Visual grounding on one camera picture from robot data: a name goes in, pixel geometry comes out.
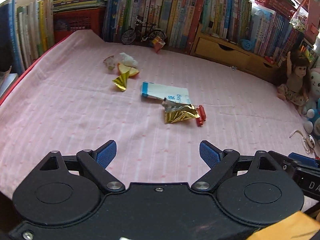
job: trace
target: drawer handle cutout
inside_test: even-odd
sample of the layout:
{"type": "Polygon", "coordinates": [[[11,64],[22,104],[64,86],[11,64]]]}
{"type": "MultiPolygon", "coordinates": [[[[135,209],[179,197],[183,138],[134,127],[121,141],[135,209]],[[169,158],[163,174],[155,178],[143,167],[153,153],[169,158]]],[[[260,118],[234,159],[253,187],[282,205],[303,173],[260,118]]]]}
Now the drawer handle cutout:
{"type": "Polygon", "coordinates": [[[272,66],[270,66],[269,64],[267,64],[267,63],[263,63],[267,68],[272,68],[272,66]]]}
{"type": "Polygon", "coordinates": [[[219,45],[219,47],[220,47],[221,49],[226,50],[226,51],[234,50],[233,48],[227,47],[227,46],[222,45],[222,44],[219,44],[219,43],[218,43],[218,45],[219,45]]]}

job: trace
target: blue stripe on box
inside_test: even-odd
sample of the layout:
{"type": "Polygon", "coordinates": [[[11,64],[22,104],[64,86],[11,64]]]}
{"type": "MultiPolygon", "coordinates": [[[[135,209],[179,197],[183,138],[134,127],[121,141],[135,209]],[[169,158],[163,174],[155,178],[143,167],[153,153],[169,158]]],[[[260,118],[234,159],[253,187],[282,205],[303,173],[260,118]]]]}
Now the blue stripe on box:
{"type": "Polygon", "coordinates": [[[141,86],[141,95],[143,97],[148,97],[148,82],[143,82],[141,86]]]}

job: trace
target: blue plush toy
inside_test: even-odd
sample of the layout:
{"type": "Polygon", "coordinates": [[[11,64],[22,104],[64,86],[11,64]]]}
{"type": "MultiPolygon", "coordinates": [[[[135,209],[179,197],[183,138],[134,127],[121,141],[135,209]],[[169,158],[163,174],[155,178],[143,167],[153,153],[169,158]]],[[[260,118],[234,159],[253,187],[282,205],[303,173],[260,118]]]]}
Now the blue plush toy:
{"type": "Polygon", "coordinates": [[[308,134],[312,134],[313,138],[320,145],[320,109],[309,109],[307,111],[308,120],[303,124],[308,134]]]}

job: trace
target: apple slice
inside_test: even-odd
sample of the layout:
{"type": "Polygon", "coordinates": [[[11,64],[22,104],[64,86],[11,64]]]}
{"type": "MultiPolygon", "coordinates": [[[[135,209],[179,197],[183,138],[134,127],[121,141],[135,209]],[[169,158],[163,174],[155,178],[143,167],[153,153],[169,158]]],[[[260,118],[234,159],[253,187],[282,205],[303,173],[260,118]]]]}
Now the apple slice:
{"type": "Polygon", "coordinates": [[[129,71],[129,77],[133,77],[139,74],[139,70],[134,67],[128,67],[123,65],[122,63],[118,63],[118,70],[121,74],[129,71]]]}

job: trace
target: red edge trim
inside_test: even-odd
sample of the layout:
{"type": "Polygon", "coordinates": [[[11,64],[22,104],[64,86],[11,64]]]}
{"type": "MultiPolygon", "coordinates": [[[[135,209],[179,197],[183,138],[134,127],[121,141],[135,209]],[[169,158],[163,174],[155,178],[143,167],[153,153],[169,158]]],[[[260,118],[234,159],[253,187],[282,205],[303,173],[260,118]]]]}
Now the red edge trim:
{"type": "Polygon", "coordinates": [[[63,38],[58,43],[54,44],[50,49],[48,49],[44,54],[42,54],[28,69],[18,78],[18,80],[9,88],[9,90],[4,94],[4,96],[0,99],[0,106],[4,102],[4,100],[8,97],[8,95],[12,92],[12,90],[19,84],[19,82],[33,69],[33,67],[38,63],[39,60],[42,59],[42,57],[47,54],[51,49],[53,49],[55,46],[63,42],[66,38],[68,38],[70,34],[63,38]]]}

